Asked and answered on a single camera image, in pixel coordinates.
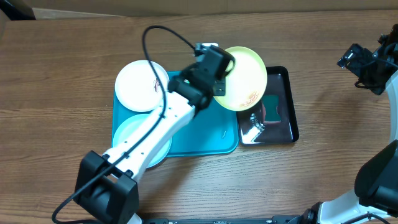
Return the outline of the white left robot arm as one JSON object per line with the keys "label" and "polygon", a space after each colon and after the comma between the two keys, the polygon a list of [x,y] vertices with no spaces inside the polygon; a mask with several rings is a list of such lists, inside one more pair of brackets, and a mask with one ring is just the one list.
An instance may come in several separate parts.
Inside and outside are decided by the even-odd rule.
{"label": "white left robot arm", "polygon": [[122,143],[81,161],[72,199],[94,223],[140,223],[138,183],[163,145],[206,109],[233,61],[194,63],[173,76],[157,109]]}

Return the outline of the white plate with red stain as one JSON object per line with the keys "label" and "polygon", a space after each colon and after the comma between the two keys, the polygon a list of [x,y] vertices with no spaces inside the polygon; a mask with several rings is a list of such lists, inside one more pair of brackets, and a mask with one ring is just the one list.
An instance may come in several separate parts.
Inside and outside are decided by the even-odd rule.
{"label": "white plate with red stain", "polygon": [[115,94],[119,102],[131,111],[147,112],[162,104],[160,82],[167,91],[169,76],[166,70],[152,62],[159,80],[147,60],[127,64],[117,75]]}

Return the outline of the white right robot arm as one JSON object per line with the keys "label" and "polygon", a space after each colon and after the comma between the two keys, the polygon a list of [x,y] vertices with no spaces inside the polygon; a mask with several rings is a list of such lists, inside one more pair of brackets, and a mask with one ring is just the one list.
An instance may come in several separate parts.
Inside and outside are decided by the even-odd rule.
{"label": "white right robot arm", "polygon": [[397,216],[397,26],[381,35],[380,46],[371,52],[353,44],[339,59],[338,66],[355,74],[357,88],[389,98],[391,130],[389,144],[359,170],[353,190],[328,202],[318,202],[290,223],[387,222]]}

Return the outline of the yellow plate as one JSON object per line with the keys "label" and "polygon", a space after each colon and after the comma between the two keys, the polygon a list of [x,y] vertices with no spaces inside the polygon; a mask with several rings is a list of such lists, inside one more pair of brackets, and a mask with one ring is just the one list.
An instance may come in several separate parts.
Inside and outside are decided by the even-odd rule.
{"label": "yellow plate", "polygon": [[215,100],[231,111],[252,108],[262,98],[267,86],[267,69],[262,58],[255,51],[241,46],[227,48],[234,59],[229,64],[231,72],[226,76],[225,95]]}

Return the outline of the green and orange sponge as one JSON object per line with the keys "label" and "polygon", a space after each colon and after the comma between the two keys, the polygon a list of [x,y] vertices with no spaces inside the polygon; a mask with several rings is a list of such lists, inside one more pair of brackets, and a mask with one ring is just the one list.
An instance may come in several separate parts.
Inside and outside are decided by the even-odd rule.
{"label": "green and orange sponge", "polygon": [[265,95],[262,97],[264,124],[276,124],[281,122],[278,113],[279,97],[277,95]]}

